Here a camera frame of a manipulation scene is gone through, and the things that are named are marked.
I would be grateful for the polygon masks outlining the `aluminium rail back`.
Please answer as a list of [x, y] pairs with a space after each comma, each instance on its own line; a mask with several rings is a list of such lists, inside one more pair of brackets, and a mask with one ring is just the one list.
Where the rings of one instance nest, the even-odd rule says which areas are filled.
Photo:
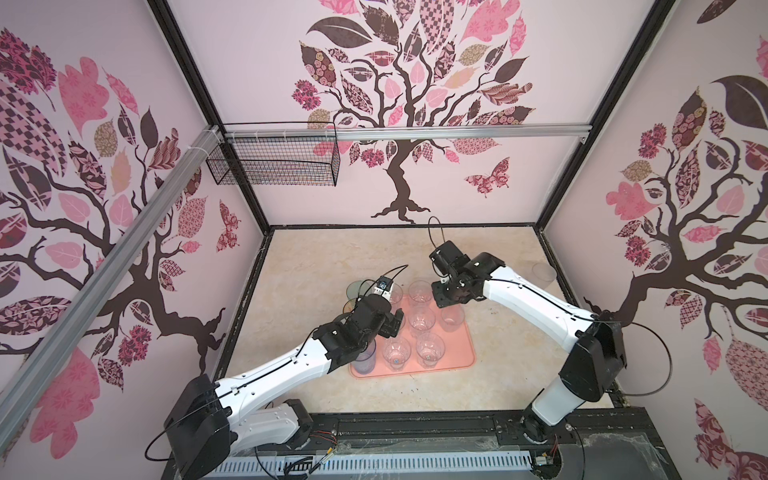
[[331, 126], [321, 129], [272, 128], [262, 130], [235, 130], [226, 134], [228, 139], [313, 139], [318, 141], [378, 141], [378, 140], [443, 140], [463, 138], [530, 138], [589, 136], [592, 127], [587, 124], [520, 124], [472, 125], [443, 127], [388, 127], [339, 129]]

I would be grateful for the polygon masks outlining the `green textured plastic cup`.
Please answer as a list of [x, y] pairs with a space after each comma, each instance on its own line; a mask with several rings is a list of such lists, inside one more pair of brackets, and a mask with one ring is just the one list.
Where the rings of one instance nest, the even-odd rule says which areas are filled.
[[351, 282], [346, 288], [347, 299], [351, 300], [351, 299], [357, 298], [364, 284], [365, 284], [365, 280], [356, 280]]

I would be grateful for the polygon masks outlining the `aluminium rail left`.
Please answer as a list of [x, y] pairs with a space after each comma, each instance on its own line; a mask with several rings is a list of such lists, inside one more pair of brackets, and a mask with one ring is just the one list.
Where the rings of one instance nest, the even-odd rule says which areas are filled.
[[198, 167], [221, 141], [221, 128], [206, 126], [143, 207], [104, 264], [77, 293], [61, 319], [45, 334], [1, 393], [1, 447], [6, 448], [40, 397], [63, 368], [162, 218], [169, 213]]

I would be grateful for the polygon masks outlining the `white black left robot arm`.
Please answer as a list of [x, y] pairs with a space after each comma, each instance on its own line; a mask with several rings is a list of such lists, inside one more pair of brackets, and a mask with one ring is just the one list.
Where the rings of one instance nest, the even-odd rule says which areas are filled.
[[298, 400], [270, 407], [295, 387], [355, 361], [377, 337], [399, 334], [404, 313], [372, 294], [313, 329], [295, 349], [245, 373], [190, 380], [163, 424], [179, 479], [201, 479], [231, 454], [262, 445], [296, 448], [313, 421]]

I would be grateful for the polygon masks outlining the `pink plastic tray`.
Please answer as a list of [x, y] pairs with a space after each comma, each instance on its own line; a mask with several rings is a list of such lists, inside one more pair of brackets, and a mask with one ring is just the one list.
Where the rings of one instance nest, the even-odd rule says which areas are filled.
[[412, 347], [412, 353], [408, 363], [406, 364], [406, 366], [402, 371], [399, 371], [399, 372], [391, 371], [385, 365], [385, 361], [382, 358], [383, 342], [385, 339], [389, 339], [389, 338], [382, 338], [381, 336], [377, 336], [375, 339], [375, 342], [376, 342], [375, 368], [368, 375], [359, 375], [352, 369], [352, 365], [351, 365], [347, 368], [347, 370], [354, 378], [369, 379], [369, 378], [402, 376], [406, 374], [432, 373], [432, 372], [443, 371], [443, 370], [469, 368], [475, 363], [475, 360], [476, 360], [475, 350], [474, 350], [474, 346], [472, 343], [471, 335], [470, 335], [467, 324], [464, 323], [464, 325], [455, 332], [450, 332], [450, 333], [444, 332], [439, 324], [440, 309], [435, 305], [435, 302], [432, 301], [429, 308], [433, 310], [437, 322], [429, 333], [437, 334], [443, 338], [446, 345], [446, 352], [444, 357], [440, 360], [440, 362], [437, 364], [436, 367], [430, 368], [430, 369], [422, 367], [417, 360], [416, 347], [415, 347], [417, 337], [413, 337], [410, 334], [409, 328], [408, 328], [407, 314], [411, 309], [411, 307], [409, 306], [408, 295], [405, 295], [403, 297], [402, 302], [399, 305], [399, 308], [404, 313], [404, 319], [403, 319], [403, 326], [401, 327], [400, 332], [396, 337], [407, 339], [410, 342], [410, 345]]

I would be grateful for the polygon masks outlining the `clear ribbed cup row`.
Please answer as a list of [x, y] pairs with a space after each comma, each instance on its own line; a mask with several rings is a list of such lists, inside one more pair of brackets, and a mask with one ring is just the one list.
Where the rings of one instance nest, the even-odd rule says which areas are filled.
[[435, 326], [437, 320], [435, 314], [428, 306], [416, 306], [409, 310], [407, 314], [409, 332], [413, 337], [429, 333]]

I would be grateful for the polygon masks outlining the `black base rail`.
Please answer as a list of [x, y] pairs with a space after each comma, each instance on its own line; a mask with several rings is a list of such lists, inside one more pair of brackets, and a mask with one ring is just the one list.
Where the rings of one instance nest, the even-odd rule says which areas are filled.
[[555, 427], [535, 427], [521, 410], [447, 412], [308, 413], [300, 401], [259, 409], [244, 425], [233, 427], [226, 411], [200, 410], [165, 422], [177, 467], [210, 470], [240, 452], [267, 455], [310, 454], [342, 446], [372, 449], [447, 441], [469, 449], [492, 440], [505, 449], [543, 452], [578, 446], [591, 434], [645, 434], [660, 440], [647, 412], [640, 407], [578, 409]]

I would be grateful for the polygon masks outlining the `blue plastic cup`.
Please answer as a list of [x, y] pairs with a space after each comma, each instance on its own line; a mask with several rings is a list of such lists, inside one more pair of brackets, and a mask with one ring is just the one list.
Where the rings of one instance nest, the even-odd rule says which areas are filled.
[[370, 374], [376, 365], [376, 342], [371, 341], [368, 347], [352, 362], [352, 369], [359, 375]]

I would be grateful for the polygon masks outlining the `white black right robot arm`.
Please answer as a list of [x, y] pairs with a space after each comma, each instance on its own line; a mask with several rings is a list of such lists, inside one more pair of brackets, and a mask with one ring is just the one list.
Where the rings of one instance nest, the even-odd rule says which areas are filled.
[[494, 255], [471, 258], [446, 241], [430, 254], [440, 279], [431, 284], [440, 308], [492, 301], [512, 310], [566, 353], [557, 377], [526, 407], [521, 425], [542, 437], [581, 405], [597, 402], [627, 366], [623, 326], [603, 311], [592, 313], [524, 279]]

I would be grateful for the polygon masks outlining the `clear dotted cup right row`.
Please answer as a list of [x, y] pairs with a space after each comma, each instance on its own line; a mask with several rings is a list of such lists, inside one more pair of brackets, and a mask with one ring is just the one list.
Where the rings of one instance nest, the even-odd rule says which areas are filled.
[[557, 272], [549, 264], [537, 262], [532, 265], [528, 280], [538, 288], [546, 289], [557, 280]]

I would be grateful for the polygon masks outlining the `pink faceted plastic cup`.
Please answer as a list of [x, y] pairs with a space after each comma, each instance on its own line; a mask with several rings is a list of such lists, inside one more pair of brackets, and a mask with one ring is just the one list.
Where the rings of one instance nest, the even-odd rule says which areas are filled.
[[455, 332], [465, 323], [465, 312], [461, 305], [452, 305], [440, 309], [439, 324], [446, 333]]

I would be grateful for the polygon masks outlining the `aluminium rail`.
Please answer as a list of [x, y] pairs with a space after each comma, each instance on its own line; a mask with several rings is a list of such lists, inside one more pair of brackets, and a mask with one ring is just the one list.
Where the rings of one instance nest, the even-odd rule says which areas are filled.
[[1, 393], [1, 447], [6, 448], [40, 397], [63, 368], [162, 218], [169, 213], [198, 167], [221, 141], [221, 128], [206, 126], [143, 207], [104, 264], [77, 293], [61, 319], [45, 334]]
[[378, 141], [378, 140], [443, 140], [463, 138], [530, 138], [589, 136], [592, 127], [587, 124], [520, 124], [472, 125], [443, 127], [388, 127], [339, 129], [331, 126], [321, 129], [272, 128], [262, 130], [235, 130], [226, 134], [228, 139], [313, 139], [318, 141]]

